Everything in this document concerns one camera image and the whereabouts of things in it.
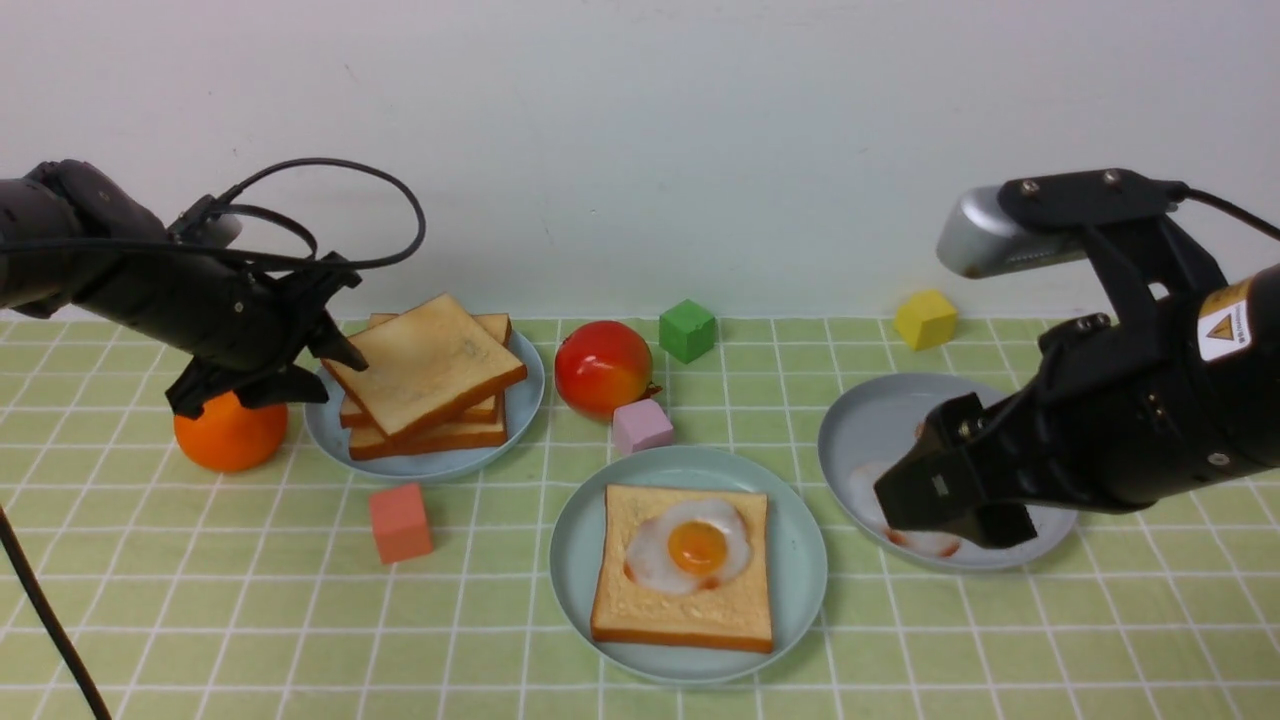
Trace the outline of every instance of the orange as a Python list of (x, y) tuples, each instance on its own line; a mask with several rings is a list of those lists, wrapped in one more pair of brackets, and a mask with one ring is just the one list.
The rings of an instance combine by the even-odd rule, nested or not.
[(175, 415), (173, 434), (195, 464), (218, 473), (239, 473), (266, 462), (280, 448), (289, 429), (289, 407), (271, 405), (250, 410), (234, 392), (205, 404), (197, 420)]

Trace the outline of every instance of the warning label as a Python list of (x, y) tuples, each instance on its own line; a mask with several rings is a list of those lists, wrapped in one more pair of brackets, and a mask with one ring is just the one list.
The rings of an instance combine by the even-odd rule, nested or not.
[(1240, 300), (1208, 314), (1201, 313), (1196, 323), (1201, 359), (1212, 363), (1249, 347), (1249, 301)]
[(1208, 332), (1208, 337), (1215, 340), (1235, 340), (1235, 329), (1231, 328), (1231, 316), (1224, 315), (1221, 320)]

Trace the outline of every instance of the white wall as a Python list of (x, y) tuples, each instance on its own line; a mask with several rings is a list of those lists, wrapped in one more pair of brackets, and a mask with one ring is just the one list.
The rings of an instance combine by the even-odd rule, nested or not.
[[(879, 314), (929, 284), (969, 313), (1070, 313), (1103, 301), (1083, 265), (937, 264), (956, 195), (1121, 165), (1280, 220), (1277, 27), (1274, 0), (6, 3), (0, 172), (90, 160), (169, 220), (287, 158), (384, 168), (429, 241), (343, 315), (439, 291), (518, 315)], [(394, 191), (332, 172), (243, 200), (353, 258), (411, 228)], [(1229, 277), (1280, 261), (1179, 217)]]

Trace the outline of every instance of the green cube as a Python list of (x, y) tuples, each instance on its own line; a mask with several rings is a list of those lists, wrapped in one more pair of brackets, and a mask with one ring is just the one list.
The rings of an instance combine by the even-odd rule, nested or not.
[(716, 347), (716, 315), (686, 300), (658, 318), (658, 345), (672, 357), (692, 363)]

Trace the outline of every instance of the black cable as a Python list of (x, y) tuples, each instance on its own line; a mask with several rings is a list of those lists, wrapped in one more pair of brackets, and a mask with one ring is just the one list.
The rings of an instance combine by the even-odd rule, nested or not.
[(311, 251), (307, 258), (315, 258), (320, 246), (316, 243), (316, 236), (311, 234), (311, 231), (306, 228), (302, 223), (294, 220), (293, 218), (285, 215), (284, 213), (276, 213), (275, 210), (269, 210), (266, 208), (259, 208), (257, 205), (238, 205), (230, 204), (220, 206), (216, 213), (210, 211), (210, 215), (243, 215), (246, 218), (257, 218), (260, 220), (266, 220), (273, 225), (279, 225), (293, 234), (302, 238), (302, 242), (307, 243), (307, 249)]
[(1222, 200), (1216, 195), (1211, 195), (1208, 192), (1204, 192), (1203, 190), (1196, 190), (1193, 187), (1188, 187), (1180, 195), (1183, 195), (1187, 200), (1203, 202), (1210, 208), (1221, 210), (1222, 213), (1226, 213), (1228, 215), (1235, 218), (1236, 220), (1240, 220), (1242, 223), (1261, 232), (1262, 234), (1271, 237), (1272, 240), (1280, 240), (1280, 228), (1272, 225), (1271, 223), (1263, 220), (1262, 218), (1254, 215), (1253, 213), (1249, 213), (1248, 210), (1240, 208), (1239, 205), (1228, 202), (1226, 200)]
[(18, 574), (18, 582), (22, 583), (22, 589), (27, 591), (27, 597), (31, 598), (31, 606), (36, 609), (36, 615), (40, 616), (40, 621), (45, 624), (45, 630), (49, 632), (49, 637), (52, 638), (54, 644), (58, 646), (58, 652), (63, 655), (63, 660), (67, 662), (67, 669), (72, 671), (72, 676), (76, 678), (76, 684), (78, 684), (81, 692), (84, 693), (84, 700), (93, 711), (95, 720), (111, 720), (111, 714), (106, 708), (106, 702), (102, 701), (102, 696), (97, 692), (97, 685), (93, 684), (93, 679), (88, 675), (88, 667), (84, 666), (84, 661), (81, 660), (79, 653), (76, 652), (76, 646), (73, 646), (70, 638), (67, 637), (67, 630), (64, 630), (61, 623), (58, 621), (58, 616), (54, 614), (52, 606), (49, 605), (49, 598), (45, 597), (45, 591), (40, 589), (40, 582), (36, 580), (36, 573), (31, 569), (31, 562), (27, 561), (27, 555), (22, 552), (22, 546), (18, 544), (18, 536), (14, 533), (13, 525), (9, 523), (9, 518), (5, 516), (4, 507), (0, 507), (0, 543), (4, 544), (5, 553), (9, 555), (9, 562), (13, 564), (13, 570)]
[(401, 260), (404, 260), (410, 255), (417, 251), (422, 245), (422, 240), (426, 237), (426, 214), (422, 211), (422, 205), (417, 201), (413, 191), (408, 188), (403, 182), (401, 182), (394, 176), (384, 173), (376, 168), (370, 168), (369, 165), (362, 165), (360, 163), (352, 163), (349, 160), (335, 160), (329, 158), (302, 158), (298, 160), (287, 160), (284, 163), (278, 163), (266, 169), (259, 170), (248, 179), (241, 182), (239, 184), (232, 187), (224, 192), (210, 209), (206, 215), (216, 215), (219, 211), (225, 211), (225, 206), (230, 204), (236, 196), (243, 192), (248, 186), (259, 182), (260, 179), (285, 170), (289, 168), (298, 168), (303, 165), (332, 165), (337, 168), (347, 168), (357, 170), (369, 176), (374, 176), (379, 179), (387, 181), (408, 200), (410, 206), (413, 209), (413, 217), (417, 220), (417, 232), (413, 234), (413, 240), (407, 247), (399, 252), (393, 252), (390, 255), (384, 255), (381, 258), (374, 258), (371, 260), (316, 260), (311, 258), (296, 258), (291, 255), (276, 255), (274, 252), (259, 252), (253, 250), (232, 250), (229, 247), (207, 247), (202, 245), (183, 245), (179, 242), (143, 242), (137, 240), (124, 240), (124, 238), (106, 238), (106, 237), (78, 237), (78, 238), (60, 238), (60, 240), (41, 240), (40, 242), (15, 242), (15, 243), (3, 243), (0, 245), (0, 255), (14, 255), (19, 252), (60, 252), (68, 250), (99, 250), (108, 252), (170, 252), (177, 255), (204, 255), (206, 258), (216, 258), (220, 260), (236, 260), (242, 263), (253, 263), (255, 270), (260, 272), (275, 272), (275, 270), (302, 270), (302, 269), (316, 269), (324, 268), (334, 272), (339, 270), (370, 270), (374, 268), (385, 268), (388, 265), (394, 265)]

